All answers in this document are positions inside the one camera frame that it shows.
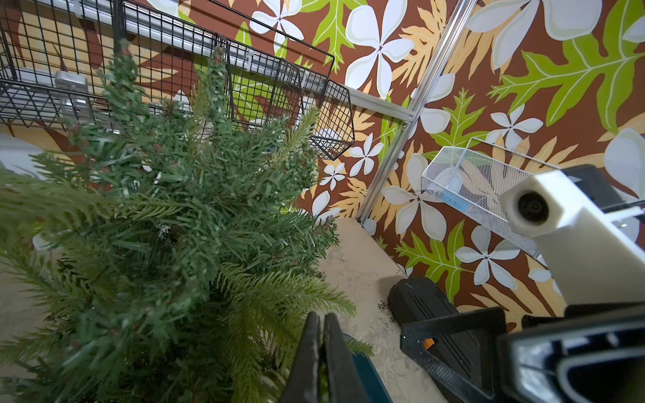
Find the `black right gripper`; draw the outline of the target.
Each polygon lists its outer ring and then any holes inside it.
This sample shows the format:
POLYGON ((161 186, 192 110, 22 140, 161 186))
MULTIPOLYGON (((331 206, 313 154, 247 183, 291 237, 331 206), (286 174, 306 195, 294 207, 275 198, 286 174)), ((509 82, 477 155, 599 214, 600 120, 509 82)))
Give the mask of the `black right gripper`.
POLYGON ((403 324, 401 351, 450 402, 644 400, 643 304, 530 327, 498 353, 506 333, 502 309, 480 309, 403 324))

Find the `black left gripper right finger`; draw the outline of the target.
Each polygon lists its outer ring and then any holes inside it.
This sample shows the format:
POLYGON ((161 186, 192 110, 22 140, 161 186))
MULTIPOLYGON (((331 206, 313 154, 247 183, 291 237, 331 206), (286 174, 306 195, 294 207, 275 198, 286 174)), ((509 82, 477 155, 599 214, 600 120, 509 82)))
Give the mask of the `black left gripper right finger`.
POLYGON ((324 317, 324 350, 327 365, 329 401, 333 403, 368 403, 354 359, 345 342, 339 319, 334 313, 324 317))

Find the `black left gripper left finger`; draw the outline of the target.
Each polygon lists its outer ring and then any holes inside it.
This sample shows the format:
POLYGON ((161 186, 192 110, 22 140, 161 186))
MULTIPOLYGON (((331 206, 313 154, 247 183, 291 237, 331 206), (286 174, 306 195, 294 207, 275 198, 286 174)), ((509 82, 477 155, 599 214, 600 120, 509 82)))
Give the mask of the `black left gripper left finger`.
POLYGON ((309 312, 280 403, 319 402, 320 317, 309 312))

